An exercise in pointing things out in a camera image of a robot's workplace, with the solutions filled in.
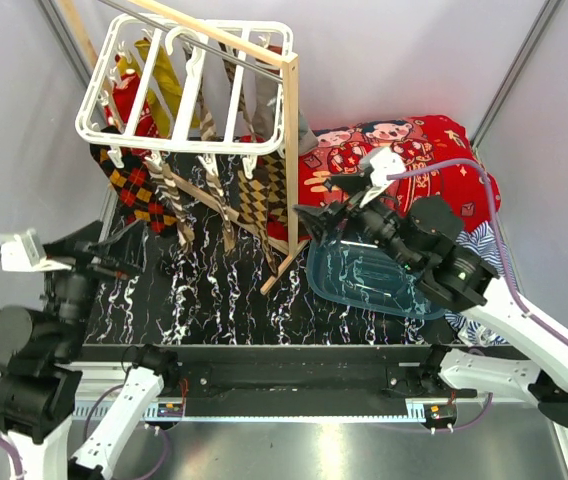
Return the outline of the red patterned sock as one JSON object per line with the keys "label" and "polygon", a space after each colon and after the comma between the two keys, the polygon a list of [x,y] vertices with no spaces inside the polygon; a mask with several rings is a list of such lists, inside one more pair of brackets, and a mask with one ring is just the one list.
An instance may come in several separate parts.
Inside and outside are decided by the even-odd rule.
{"label": "red patterned sock", "polygon": [[[115,107],[124,124],[127,124],[130,118],[139,86],[140,75],[135,70],[128,69],[122,76],[121,82],[113,88]],[[155,92],[149,89],[136,127],[136,135],[160,138],[161,120],[166,120],[165,111]]]}

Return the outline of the yellow sock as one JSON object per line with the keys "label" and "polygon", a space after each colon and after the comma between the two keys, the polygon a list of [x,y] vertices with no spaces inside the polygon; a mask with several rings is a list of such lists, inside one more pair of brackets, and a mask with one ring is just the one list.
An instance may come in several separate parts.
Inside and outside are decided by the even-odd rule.
{"label": "yellow sock", "polygon": [[[141,80],[142,69],[138,65],[136,58],[129,51],[125,51],[123,55],[117,53],[115,55],[115,62],[116,68],[120,75],[120,79],[122,79],[122,76],[124,75],[126,70],[133,69],[140,75]],[[172,133],[171,121],[174,120],[177,116],[182,99],[183,89],[173,69],[170,57],[162,46],[159,47],[158,55],[155,61],[153,78],[155,79],[157,86],[159,87],[159,92],[161,97],[164,99],[166,108],[164,108],[164,105],[159,100],[157,93],[152,89],[151,86],[148,87],[148,90],[152,89],[155,92],[158,101],[165,111],[166,120],[160,121],[159,129],[161,135],[160,138],[167,138]]]}

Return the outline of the white plastic clip hanger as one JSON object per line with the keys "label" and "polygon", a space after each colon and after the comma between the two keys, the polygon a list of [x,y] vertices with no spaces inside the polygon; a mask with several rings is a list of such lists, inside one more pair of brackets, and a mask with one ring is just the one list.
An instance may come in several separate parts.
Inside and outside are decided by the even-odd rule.
{"label": "white plastic clip hanger", "polygon": [[[102,93],[104,80],[113,65],[112,56],[122,27],[128,24],[146,24],[154,28],[151,35],[150,50],[142,70],[140,86],[121,134],[107,134],[99,130],[92,121],[95,106]],[[197,93],[203,79],[203,66],[195,68],[195,77],[187,77],[183,94],[169,138],[137,136],[135,131],[143,104],[146,100],[148,84],[151,80],[159,47],[167,54],[173,53],[173,42],[180,37],[186,43],[203,50],[204,65],[206,54],[220,58],[231,57],[220,51],[219,42],[238,51],[233,62],[261,74],[279,84],[275,99],[275,128],[273,135],[261,143],[220,141],[193,141],[188,138],[190,126],[197,103]],[[296,58],[293,53],[293,32],[285,24],[275,21],[248,20],[201,20],[172,9],[164,9],[157,14],[137,13],[125,9],[115,17],[109,26],[98,61],[75,119],[78,135],[90,144],[106,145],[111,148],[109,157],[117,167],[121,167],[121,148],[149,150],[152,152],[178,152],[210,155],[242,155],[251,159],[290,146],[298,137],[295,129],[298,121],[288,120],[289,113],[298,113],[297,80],[290,76],[289,63]]]}

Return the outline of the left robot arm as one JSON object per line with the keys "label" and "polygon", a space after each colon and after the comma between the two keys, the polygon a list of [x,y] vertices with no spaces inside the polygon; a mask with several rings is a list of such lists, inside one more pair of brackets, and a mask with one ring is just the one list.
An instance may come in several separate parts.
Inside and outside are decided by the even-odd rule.
{"label": "left robot arm", "polygon": [[101,284],[137,278],[145,268],[146,224],[107,238],[94,221],[44,243],[37,232],[0,235],[5,272],[41,273],[43,307],[0,308],[0,445],[15,479],[110,479],[150,404],[180,389],[176,353],[137,350],[111,408],[73,453],[68,434],[82,372],[71,369]]}

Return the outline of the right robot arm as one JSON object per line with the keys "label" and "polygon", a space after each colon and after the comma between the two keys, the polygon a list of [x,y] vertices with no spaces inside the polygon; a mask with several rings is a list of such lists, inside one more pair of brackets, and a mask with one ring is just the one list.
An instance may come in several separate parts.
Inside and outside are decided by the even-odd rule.
{"label": "right robot arm", "polygon": [[436,305],[488,327],[524,354],[522,360],[475,356],[436,345],[412,375],[421,395],[474,390],[534,405],[568,428],[568,330],[524,300],[505,275],[457,241],[463,222],[439,196],[417,200],[400,215],[361,192],[344,202],[294,208],[315,241],[341,226],[416,276]]}

